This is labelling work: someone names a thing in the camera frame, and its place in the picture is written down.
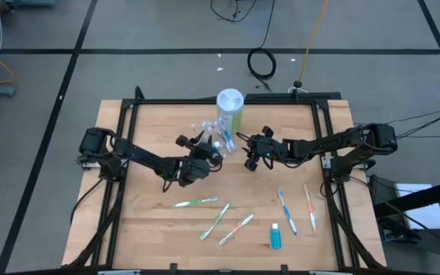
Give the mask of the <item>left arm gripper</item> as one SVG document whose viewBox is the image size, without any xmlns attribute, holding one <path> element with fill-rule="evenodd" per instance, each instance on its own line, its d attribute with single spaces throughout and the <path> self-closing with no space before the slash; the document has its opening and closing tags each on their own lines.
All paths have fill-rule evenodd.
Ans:
<svg viewBox="0 0 440 275">
<path fill-rule="evenodd" d="M 212 136 L 208 136 L 204 131 L 192 138 L 180 135 L 176 144 L 189 150 L 189 160 L 206 160 L 212 167 L 218 167 L 223 163 L 223 156 L 213 146 Z"/>
</svg>

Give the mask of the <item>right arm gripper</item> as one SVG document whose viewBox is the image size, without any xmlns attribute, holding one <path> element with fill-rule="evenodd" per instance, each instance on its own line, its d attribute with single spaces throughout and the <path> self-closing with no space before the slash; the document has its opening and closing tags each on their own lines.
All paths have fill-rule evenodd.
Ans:
<svg viewBox="0 0 440 275">
<path fill-rule="evenodd" d="M 274 162 L 282 162 L 283 154 L 286 148 L 282 143 L 273 139 L 274 132 L 268 127 L 264 126 L 262 134 L 255 134 L 247 136 L 238 132 L 236 135 L 246 142 L 247 147 L 244 151 L 247 153 L 247 160 L 244 167 L 254 172 L 257 169 L 258 161 L 262 160 L 264 165 L 269 169 L 273 169 Z"/>
</svg>

